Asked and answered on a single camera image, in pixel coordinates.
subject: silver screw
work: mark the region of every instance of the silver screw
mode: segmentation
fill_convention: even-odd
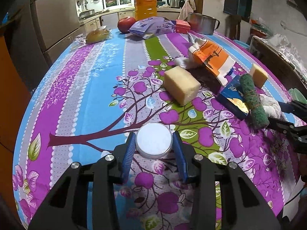
[[[107,161],[112,161],[114,159],[114,156],[113,155],[106,155],[105,159]]]
[[[197,160],[197,161],[201,161],[202,159],[204,159],[204,157],[201,154],[196,154],[194,156],[194,159]]]
[[[80,166],[80,163],[78,163],[78,162],[74,162],[70,165],[70,167],[72,167],[72,169],[77,169],[77,168],[79,168],[79,166]]]
[[[235,162],[230,162],[228,165],[229,165],[229,167],[231,167],[232,169],[235,169],[235,168],[237,168],[237,166],[238,166]]]

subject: green cloth roll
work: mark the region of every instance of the green cloth roll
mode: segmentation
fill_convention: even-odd
[[[251,110],[252,123],[255,129],[265,128],[269,125],[268,117],[260,103],[260,99],[255,90],[253,78],[245,73],[240,77],[240,84],[243,96],[248,108]]]

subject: yellow sponge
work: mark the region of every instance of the yellow sponge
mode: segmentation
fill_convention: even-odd
[[[260,89],[268,79],[268,73],[256,64],[253,64],[251,67],[250,75],[253,78],[255,86]]]
[[[163,86],[181,106],[195,99],[201,84],[180,66],[164,73]]]

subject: white round lid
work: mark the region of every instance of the white round lid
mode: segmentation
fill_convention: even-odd
[[[146,158],[158,159],[172,148],[172,133],[161,123],[146,123],[136,133],[136,148]]]

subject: small pink box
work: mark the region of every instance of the small pink box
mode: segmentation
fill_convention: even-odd
[[[188,22],[182,20],[176,20],[176,33],[187,34],[191,29],[191,26]]]

